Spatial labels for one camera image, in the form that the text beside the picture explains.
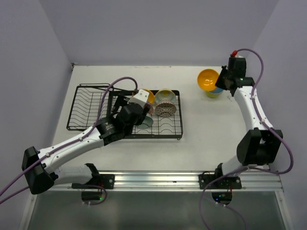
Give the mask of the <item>blue glossy bowl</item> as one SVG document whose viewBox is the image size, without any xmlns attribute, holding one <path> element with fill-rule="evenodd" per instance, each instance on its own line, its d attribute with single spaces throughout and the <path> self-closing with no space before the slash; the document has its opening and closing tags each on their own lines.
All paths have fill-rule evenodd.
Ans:
<svg viewBox="0 0 307 230">
<path fill-rule="evenodd" d="M 223 91 L 224 91 L 223 89 L 216 87 L 214 90 L 208 91 L 208 93 L 210 93 L 210 94 L 221 94 Z"/>
</svg>

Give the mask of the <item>smooth yellow bowl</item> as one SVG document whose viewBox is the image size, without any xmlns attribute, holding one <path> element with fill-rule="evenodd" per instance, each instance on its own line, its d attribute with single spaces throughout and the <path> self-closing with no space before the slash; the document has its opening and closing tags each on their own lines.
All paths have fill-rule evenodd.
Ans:
<svg viewBox="0 0 307 230">
<path fill-rule="evenodd" d="M 204 91 L 213 91 L 216 88 L 215 84 L 218 77 L 219 73 L 217 71 L 213 69 L 204 69 L 197 77 L 198 86 Z"/>
</svg>

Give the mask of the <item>lime green bowl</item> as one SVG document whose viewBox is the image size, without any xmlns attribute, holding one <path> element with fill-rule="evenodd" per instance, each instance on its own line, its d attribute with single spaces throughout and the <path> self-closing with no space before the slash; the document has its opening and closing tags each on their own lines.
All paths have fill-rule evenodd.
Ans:
<svg viewBox="0 0 307 230">
<path fill-rule="evenodd" d="M 223 93 L 223 91 L 220 92 L 206 91 L 205 93 L 206 96 L 209 98 L 218 98 Z"/>
</svg>

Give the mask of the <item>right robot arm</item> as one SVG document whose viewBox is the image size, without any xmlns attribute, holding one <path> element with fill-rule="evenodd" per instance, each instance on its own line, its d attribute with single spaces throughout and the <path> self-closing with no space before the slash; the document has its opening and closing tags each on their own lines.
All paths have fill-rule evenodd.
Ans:
<svg viewBox="0 0 307 230">
<path fill-rule="evenodd" d="M 219 188 L 229 185 L 231 177 L 237 176 L 244 167 L 273 163 L 281 145 L 281 141 L 269 131 L 269 128 L 273 129 L 273 125 L 266 118 L 256 90 L 253 89 L 253 78 L 246 77 L 246 68 L 245 58 L 231 56 L 228 65 L 222 67 L 215 84 L 231 93 L 240 108 L 247 131 L 237 145 L 236 155 L 229 161 L 220 163 L 215 170 L 213 181 Z"/>
</svg>

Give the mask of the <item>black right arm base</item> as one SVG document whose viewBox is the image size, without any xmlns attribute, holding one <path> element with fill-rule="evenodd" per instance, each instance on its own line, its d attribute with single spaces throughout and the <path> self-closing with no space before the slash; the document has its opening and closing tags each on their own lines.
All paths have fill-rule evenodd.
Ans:
<svg viewBox="0 0 307 230">
<path fill-rule="evenodd" d="M 210 182 L 222 176 L 222 170 L 216 168 L 214 172 L 204 171 L 198 175 L 200 189 L 204 189 Z M 242 189 L 239 177 L 225 177 L 212 183 L 208 189 L 212 190 L 211 195 L 215 202 L 229 205 L 233 198 L 234 189 Z"/>
</svg>

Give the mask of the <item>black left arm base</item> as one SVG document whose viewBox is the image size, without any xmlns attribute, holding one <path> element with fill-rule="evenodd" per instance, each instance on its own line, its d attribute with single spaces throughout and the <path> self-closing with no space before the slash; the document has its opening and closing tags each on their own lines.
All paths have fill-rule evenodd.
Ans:
<svg viewBox="0 0 307 230">
<path fill-rule="evenodd" d="M 86 183 L 72 183 L 72 189 L 82 189 L 81 199 L 88 206 L 96 206 L 106 201 L 107 189 L 113 189 L 115 175 L 110 173 L 101 174 L 92 164 L 86 166 L 91 172 L 91 179 Z"/>
</svg>

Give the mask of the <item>yellow ribbed bowl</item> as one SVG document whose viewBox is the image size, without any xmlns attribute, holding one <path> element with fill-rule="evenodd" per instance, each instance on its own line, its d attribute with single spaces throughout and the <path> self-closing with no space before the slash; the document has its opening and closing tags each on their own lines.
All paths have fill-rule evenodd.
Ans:
<svg viewBox="0 0 307 230">
<path fill-rule="evenodd" d="M 155 102 L 155 95 L 153 94 L 153 92 L 151 90 L 149 90 L 149 89 L 145 89 L 145 90 L 149 93 L 147 101 L 150 104 L 153 104 Z"/>
</svg>

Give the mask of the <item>blue zigzag patterned bowl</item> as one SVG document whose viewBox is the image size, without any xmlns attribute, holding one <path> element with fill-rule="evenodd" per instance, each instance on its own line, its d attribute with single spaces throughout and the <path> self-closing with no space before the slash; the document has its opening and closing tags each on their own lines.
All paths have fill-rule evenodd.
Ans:
<svg viewBox="0 0 307 230">
<path fill-rule="evenodd" d="M 149 114 L 149 115 L 152 115 L 153 112 L 154 112 L 153 105 L 152 105 L 151 103 L 147 103 L 146 105 L 147 105 L 147 107 L 149 108 L 148 114 Z"/>
</svg>

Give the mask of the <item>brown diamond patterned bowl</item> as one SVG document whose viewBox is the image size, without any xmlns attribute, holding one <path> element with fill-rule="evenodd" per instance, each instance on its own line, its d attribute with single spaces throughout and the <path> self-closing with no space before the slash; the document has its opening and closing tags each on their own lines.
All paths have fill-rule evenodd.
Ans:
<svg viewBox="0 0 307 230">
<path fill-rule="evenodd" d="M 162 117 L 169 117 L 173 116 L 177 108 L 172 103 L 160 103 L 155 107 L 155 114 Z"/>
</svg>

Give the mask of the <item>yellow teal patterned bowl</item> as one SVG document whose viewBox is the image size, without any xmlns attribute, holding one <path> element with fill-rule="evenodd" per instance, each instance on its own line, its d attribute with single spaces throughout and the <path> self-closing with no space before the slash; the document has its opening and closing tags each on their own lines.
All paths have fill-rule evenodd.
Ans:
<svg viewBox="0 0 307 230">
<path fill-rule="evenodd" d="M 155 103 L 159 104 L 163 100 L 168 100 L 174 103 L 176 101 L 176 95 L 170 89 L 161 89 L 155 94 Z"/>
</svg>

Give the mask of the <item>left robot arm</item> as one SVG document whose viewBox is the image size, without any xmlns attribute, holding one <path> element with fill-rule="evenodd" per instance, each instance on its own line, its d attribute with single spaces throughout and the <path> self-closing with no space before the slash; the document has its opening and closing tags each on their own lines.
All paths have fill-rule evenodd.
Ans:
<svg viewBox="0 0 307 230">
<path fill-rule="evenodd" d="M 139 90 L 131 98 L 119 95 L 112 113 L 79 135 L 45 149 L 26 149 L 22 170 L 31 194 L 43 193 L 58 184 L 97 187 L 100 184 L 99 172 L 92 163 L 71 169 L 62 166 L 84 153 L 131 135 L 133 127 L 140 125 L 150 110 L 148 97 L 149 93 L 144 90 Z"/>
</svg>

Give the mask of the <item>pale teal textured bowl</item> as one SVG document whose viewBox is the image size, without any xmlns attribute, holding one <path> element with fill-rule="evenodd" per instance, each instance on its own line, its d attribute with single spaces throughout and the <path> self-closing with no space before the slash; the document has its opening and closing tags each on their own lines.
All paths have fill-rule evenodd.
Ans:
<svg viewBox="0 0 307 230">
<path fill-rule="evenodd" d="M 150 128 L 153 125 L 153 122 L 154 121 L 153 121 L 153 119 L 150 116 L 146 116 L 144 118 L 143 122 L 140 125 L 138 125 L 137 127 L 138 128 L 142 128 L 142 129 Z"/>
</svg>

